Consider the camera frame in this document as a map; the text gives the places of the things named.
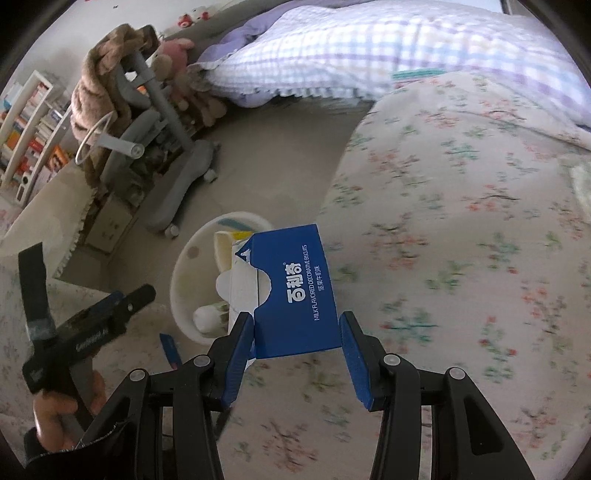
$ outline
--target hand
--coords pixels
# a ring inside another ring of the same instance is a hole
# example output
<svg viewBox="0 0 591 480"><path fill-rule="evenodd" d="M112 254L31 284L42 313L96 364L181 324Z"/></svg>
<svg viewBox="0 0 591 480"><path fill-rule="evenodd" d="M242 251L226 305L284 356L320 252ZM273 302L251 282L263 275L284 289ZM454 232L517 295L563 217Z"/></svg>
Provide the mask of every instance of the hand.
<svg viewBox="0 0 591 480"><path fill-rule="evenodd" d="M97 415L107 401L105 380L97 371L93 372L92 391L95 396L90 404L90 412ZM59 415L73 414L78 410L74 398L57 392L41 390L33 399L33 413L37 427L37 439L48 452L71 449L74 442L64 432Z"/></svg>

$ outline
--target book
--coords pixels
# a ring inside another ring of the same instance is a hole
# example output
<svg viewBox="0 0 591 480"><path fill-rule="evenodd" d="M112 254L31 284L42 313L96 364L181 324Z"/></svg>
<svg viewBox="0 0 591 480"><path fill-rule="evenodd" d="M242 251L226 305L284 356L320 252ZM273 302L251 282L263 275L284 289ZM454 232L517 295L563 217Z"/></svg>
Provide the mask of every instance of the book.
<svg viewBox="0 0 591 480"><path fill-rule="evenodd" d="M37 107L33 106L33 105L26 104L21 111L21 117L25 121L28 122L31 119L31 117L33 116L33 113L35 112L35 108L37 108Z"/></svg>
<svg viewBox="0 0 591 480"><path fill-rule="evenodd" d="M37 135L35 136L35 142L39 143L42 147L44 147L47 143L47 139L37 133Z"/></svg>
<svg viewBox="0 0 591 480"><path fill-rule="evenodd" d="M43 71L41 72L41 74L42 74L42 75L43 75L43 76L44 76L44 77L45 77L47 80L49 80L50 82L53 82L53 83L59 83L59 81L60 81L60 79L59 79L59 78L58 78L56 75L54 75L52 72L48 72L48 71L46 71L46 70L43 70ZM49 88L49 87L48 87L48 86L46 86L46 85L45 85L45 83L43 83L43 82L40 82L40 83L39 83L39 85L41 85L41 86L42 86L43 88L45 88L45 89L48 89L48 88Z"/></svg>
<svg viewBox="0 0 591 480"><path fill-rule="evenodd" d="M49 130L51 130L52 132L57 128L57 122L51 117L44 116L43 118L41 118L40 122L47 128L49 128Z"/></svg>
<svg viewBox="0 0 591 480"><path fill-rule="evenodd" d="M37 88L29 97L27 103L31 104L34 108L36 108L37 105L39 105L43 101L43 98L45 97L48 90L49 88L47 86L45 86L43 83L39 83L39 85L37 85Z"/></svg>
<svg viewBox="0 0 591 480"><path fill-rule="evenodd" d="M22 111L25 112L28 116L31 116L35 111L35 108L37 108L37 105L35 105L31 101L28 101L23 107Z"/></svg>
<svg viewBox="0 0 591 480"><path fill-rule="evenodd" d="M39 193L39 191L45 186L47 185L47 183L49 183L49 181L54 177L53 172L47 168L47 167L43 167L41 168L41 171L39 172L39 175L35 181L35 185L33 185L33 190L31 192L31 197L29 199L29 202L31 202L31 200L33 200L33 198L35 198L35 195L37 195L37 193Z"/></svg>
<svg viewBox="0 0 591 480"><path fill-rule="evenodd" d="M29 159L23 155L21 158L21 162L18 165L16 174L22 175L26 171L29 171Z"/></svg>
<svg viewBox="0 0 591 480"><path fill-rule="evenodd" d="M29 147L31 147L34 151L41 153L43 151L43 144L38 142L35 138L33 138L29 142Z"/></svg>
<svg viewBox="0 0 591 480"><path fill-rule="evenodd" d="M61 149L59 145L55 147L55 149L53 150L53 154L59 159L60 163L63 166L67 165L70 161L66 153Z"/></svg>
<svg viewBox="0 0 591 480"><path fill-rule="evenodd" d="M64 118L64 113L61 113L60 111L56 110L55 108L52 108L51 110L49 110L49 117L51 119L53 119L56 123L56 126L59 122L61 122L61 119Z"/></svg>
<svg viewBox="0 0 591 480"><path fill-rule="evenodd" d="M23 131L23 130L25 130L25 127L27 126L27 123L28 122L23 117L19 116L14 121L13 126L14 127L18 127L20 129L20 131Z"/></svg>
<svg viewBox="0 0 591 480"><path fill-rule="evenodd" d="M49 169L52 172L59 172L62 168L62 164L60 162L60 159L57 157L57 155L53 154L50 159L47 161L47 166L49 167Z"/></svg>
<svg viewBox="0 0 591 480"><path fill-rule="evenodd" d="M20 83L13 83L12 86L8 89L6 96L4 97L4 104L8 104L8 108L10 108L14 102L17 101L19 95L22 92L22 85Z"/></svg>
<svg viewBox="0 0 591 480"><path fill-rule="evenodd" d="M0 159L4 166L8 165L10 158L12 157L12 150L10 150L6 145L2 145L0 149Z"/></svg>
<svg viewBox="0 0 591 480"><path fill-rule="evenodd" d="M41 155L38 151L33 150L32 147L28 147L27 151L25 152L25 156L28 158L31 158L31 159L35 159L35 162L36 162Z"/></svg>
<svg viewBox="0 0 591 480"><path fill-rule="evenodd" d="M18 131L13 130L6 140L6 146L10 148L10 150L14 150L19 138L21 138L21 134Z"/></svg>
<svg viewBox="0 0 591 480"><path fill-rule="evenodd" d="M37 125L37 132L39 132L41 135L43 135L46 140L48 140L49 137L53 135L53 131L50 130L49 128L47 128L43 124Z"/></svg>
<svg viewBox="0 0 591 480"><path fill-rule="evenodd" d="M71 102L72 101L70 99L62 96L55 100L52 100L51 102L45 103L56 115L62 117L65 115L66 110L68 110L68 107L70 106Z"/></svg>

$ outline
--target tiled floor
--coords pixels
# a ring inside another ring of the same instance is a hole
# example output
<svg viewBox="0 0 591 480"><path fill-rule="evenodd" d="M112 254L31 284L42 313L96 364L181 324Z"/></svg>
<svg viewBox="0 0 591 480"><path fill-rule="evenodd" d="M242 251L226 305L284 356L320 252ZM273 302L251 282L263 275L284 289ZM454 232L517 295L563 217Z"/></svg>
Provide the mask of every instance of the tiled floor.
<svg viewBox="0 0 591 480"><path fill-rule="evenodd" d="M134 225L108 265L109 287L129 292L151 283L168 305L170 277L189 238L223 213L257 213L275 227L313 222L340 156L365 108L346 113L317 102L284 100L226 119L207 135L222 145L212 184L198 180L176 223L174 240Z"/></svg>

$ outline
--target white plastic basin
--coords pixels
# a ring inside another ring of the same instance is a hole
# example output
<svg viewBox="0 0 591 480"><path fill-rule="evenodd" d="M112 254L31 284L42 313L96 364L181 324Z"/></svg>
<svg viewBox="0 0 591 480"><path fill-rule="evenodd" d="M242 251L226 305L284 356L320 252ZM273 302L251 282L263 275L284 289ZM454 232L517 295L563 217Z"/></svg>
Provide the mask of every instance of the white plastic basin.
<svg viewBox="0 0 591 480"><path fill-rule="evenodd" d="M178 328L202 345L211 345L216 337L204 336L197 330L193 312L221 300L216 292L219 271L213 254L213 234L220 230L263 232L273 227L254 213L227 213L203 225L184 246L170 282L170 309Z"/></svg>

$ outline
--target bed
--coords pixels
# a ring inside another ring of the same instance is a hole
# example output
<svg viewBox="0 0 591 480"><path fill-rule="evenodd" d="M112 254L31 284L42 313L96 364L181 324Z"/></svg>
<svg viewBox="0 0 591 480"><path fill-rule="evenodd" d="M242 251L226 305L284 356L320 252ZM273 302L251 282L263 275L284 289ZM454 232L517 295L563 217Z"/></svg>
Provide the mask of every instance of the bed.
<svg viewBox="0 0 591 480"><path fill-rule="evenodd" d="M573 6L528 6L591 80ZM397 87L352 135L317 220L337 308L417 367L464 368L536 478L588 478L591 235L572 182L591 134L478 74ZM338 351L256 362L219 443L225 475L367 478L380 419Z"/></svg>
<svg viewBox="0 0 591 480"><path fill-rule="evenodd" d="M485 74L591 124L591 89L534 17L426 0L291 0L209 46L187 69L241 106L276 95L378 100L432 72Z"/></svg>

